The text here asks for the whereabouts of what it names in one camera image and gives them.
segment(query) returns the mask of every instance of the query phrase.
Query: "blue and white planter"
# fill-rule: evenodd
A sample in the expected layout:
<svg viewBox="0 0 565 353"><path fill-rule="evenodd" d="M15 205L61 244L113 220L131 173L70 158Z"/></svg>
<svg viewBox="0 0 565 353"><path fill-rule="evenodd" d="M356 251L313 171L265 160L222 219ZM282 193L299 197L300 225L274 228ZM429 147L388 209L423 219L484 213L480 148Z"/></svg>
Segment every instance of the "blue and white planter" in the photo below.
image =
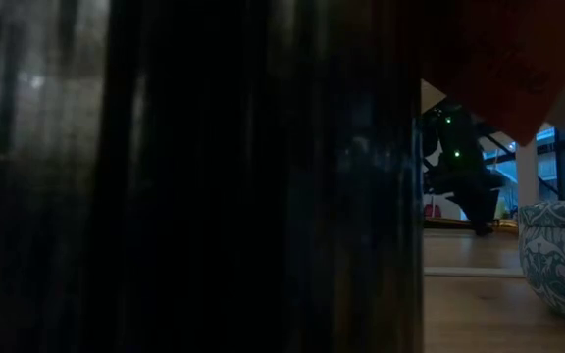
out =
<svg viewBox="0 0 565 353"><path fill-rule="evenodd" d="M533 291L565 317L565 202L520 209L520 263Z"/></svg>

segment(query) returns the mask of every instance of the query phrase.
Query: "red object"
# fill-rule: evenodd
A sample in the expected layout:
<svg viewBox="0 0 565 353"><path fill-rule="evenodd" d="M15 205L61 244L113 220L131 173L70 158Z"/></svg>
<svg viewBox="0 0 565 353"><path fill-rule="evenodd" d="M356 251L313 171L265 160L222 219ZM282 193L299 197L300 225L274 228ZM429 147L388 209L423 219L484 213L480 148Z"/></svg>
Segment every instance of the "red object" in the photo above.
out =
<svg viewBox="0 0 565 353"><path fill-rule="evenodd" d="M427 1L423 79L520 144L565 89L565 1Z"/></svg>
<svg viewBox="0 0 565 353"><path fill-rule="evenodd" d="M432 213L433 208L432 208L431 204L427 204L424 207L424 217L438 217L438 218L440 218L441 217L441 208L438 205L436 205L435 208L436 208L436 213L433 215L433 213Z"/></svg>

